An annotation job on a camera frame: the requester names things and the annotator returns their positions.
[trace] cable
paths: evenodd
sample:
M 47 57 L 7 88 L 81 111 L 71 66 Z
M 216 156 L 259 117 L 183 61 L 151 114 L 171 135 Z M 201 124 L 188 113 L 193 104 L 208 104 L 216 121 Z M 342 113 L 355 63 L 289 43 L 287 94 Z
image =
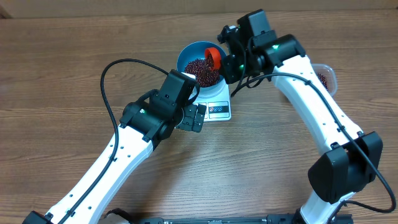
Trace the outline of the cable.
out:
M 99 173 L 99 175 L 97 176 L 97 178 L 94 180 L 94 182 L 90 185 L 90 187 L 86 190 L 86 192 L 77 200 L 77 202 L 72 206 L 71 209 L 69 209 L 69 211 L 67 211 L 67 213 L 65 214 L 65 216 L 58 222 L 58 224 L 62 224 L 64 223 L 71 214 L 73 214 L 73 212 L 75 212 L 76 208 L 82 203 L 82 201 L 87 197 L 87 195 L 94 189 L 94 187 L 96 186 L 96 184 L 101 180 L 102 176 L 104 176 L 105 172 L 108 170 L 108 168 L 110 167 L 111 163 L 114 160 L 114 157 L 116 155 L 116 152 L 118 151 L 118 144 L 119 144 L 119 130 L 118 130 L 118 124 L 116 123 L 116 120 L 114 118 L 111 106 L 108 103 L 108 99 L 106 98 L 105 95 L 105 88 L 104 88 L 104 79 L 105 79 L 105 75 L 106 72 L 113 66 L 116 65 L 117 63 L 121 63 L 121 62 L 137 62 L 137 63 L 141 63 L 147 66 L 150 66 L 166 75 L 168 75 L 169 73 L 167 73 L 165 70 L 142 60 L 138 60 L 138 59 L 130 59 L 130 58 L 126 58 L 126 59 L 119 59 L 116 60 L 112 63 L 110 63 L 108 66 L 105 67 L 104 71 L 102 72 L 101 75 L 101 81 L 99 83 L 100 87 L 101 87 L 101 94 L 102 94 L 102 99 L 104 100 L 105 103 L 105 107 L 108 110 L 109 116 L 111 117 L 111 121 L 112 121 L 112 125 L 113 125 L 113 129 L 114 129 L 114 146 L 113 146 L 113 152 L 111 154 L 111 156 L 109 157 L 109 161 L 106 163 L 104 169 L 101 171 L 101 173 Z
M 366 161 L 366 163 L 371 167 L 371 169 L 376 173 L 377 177 L 380 179 L 381 183 L 383 184 L 384 188 L 387 190 L 387 193 L 389 194 L 390 198 L 391 198 L 391 207 L 388 209 L 381 209 L 381 208 L 375 208 L 372 207 L 370 205 L 366 205 L 360 202 L 356 202 L 356 201 L 352 201 L 352 200 L 345 200 L 342 201 L 338 207 L 336 208 L 336 210 L 333 212 L 333 214 L 329 217 L 327 223 L 331 222 L 331 219 L 340 211 L 340 209 L 342 208 L 342 206 L 346 205 L 346 204 L 353 204 L 353 205 L 357 205 L 363 208 L 367 208 L 369 210 L 372 210 L 374 212 L 379 212 L 379 213 L 391 213 L 392 211 L 394 211 L 396 209 L 397 206 L 397 202 L 396 202 L 396 197 L 391 189 L 391 187 L 389 186 L 389 184 L 387 183 L 387 181 L 385 180 L 385 178 L 382 176 L 382 174 L 377 170 L 377 168 L 373 165 L 373 163 L 370 161 L 369 157 L 364 153 L 364 151 L 360 148 L 360 146 L 354 141 L 354 139 L 347 133 L 347 131 L 345 130 L 345 127 L 340 123 L 340 121 L 337 118 L 337 115 L 335 114 L 335 112 L 332 110 L 331 106 L 329 105 L 329 103 L 327 102 L 326 98 L 322 95 L 321 91 L 311 82 L 311 80 L 307 80 L 299 75 L 294 75 L 294 74 L 290 74 L 290 73 L 273 73 L 273 74 L 268 74 L 268 75 L 261 75 L 258 76 L 256 78 L 253 78 L 251 80 L 249 80 L 248 82 L 244 83 L 241 86 L 238 86 L 236 88 L 236 91 L 241 90 L 243 87 L 248 86 L 250 83 L 253 83 L 255 81 L 258 80 L 263 80 L 265 78 L 270 78 L 270 77 L 276 77 L 276 76 L 285 76 L 285 77 L 292 77 L 292 78 L 296 78 L 298 80 L 303 81 L 306 85 L 309 85 L 310 87 L 313 88 L 313 90 L 318 94 L 318 96 L 321 98 L 322 102 L 325 104 L 326 108 L 328 109 L 329 113 L 331 114 L 331 116 L 333 117 L 333 119 L 335 120 L 335 123 L 337 124 L 338 128 L 341 130 L 341 132 L 345 135 L 345 137 L 348 139 L 348 141 L 353 144 L 353 146 L 356 148 L 356 150 L 360 153 L 360 155 L 362 156 L 362 158 Z

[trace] transparent bowl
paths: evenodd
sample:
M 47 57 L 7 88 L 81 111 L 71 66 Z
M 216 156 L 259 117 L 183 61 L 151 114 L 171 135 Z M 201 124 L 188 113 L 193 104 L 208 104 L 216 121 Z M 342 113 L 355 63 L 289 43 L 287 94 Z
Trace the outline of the transparent bowl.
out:
M 324 64 L 311 64 L 316 74 L 322 74 L 326 78 L 328 84 L 328 92 L 333 96 L 337 92 L 337 78 L 335 71 L 329 66 Z

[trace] wooden tabletop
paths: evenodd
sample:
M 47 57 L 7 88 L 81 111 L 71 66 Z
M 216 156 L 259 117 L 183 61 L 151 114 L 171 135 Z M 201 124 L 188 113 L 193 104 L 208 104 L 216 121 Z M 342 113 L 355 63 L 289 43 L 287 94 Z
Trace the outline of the wooden tabletop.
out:
M 175 68 L 179 52 L 216 42 L 239 14 L 0 20 L 0 223 L 45 213 L 80 180 L 113 134 L 100 93 L 104 67 L 138 58 Z M 380 171 L 398 194 L 398 10 L 268 13 L 278 35 L 298 38 L 313 63 L 335 69 L 334 96 L 362 129 L 384 142 Z M 105 81 L 118 118 L 163 74 L 134 63 Z M 201 133 L 176 130 L 128 178 L 106 211 L 164 218 L 294 213 L 312 190 L 319 158 L 293 107 L 272 83 L 239 92 L 232 120 Z M 354 199 L 387 208 L 380 181 Z M 349 206 L 356 223 L 397 223 L 398 213 Z

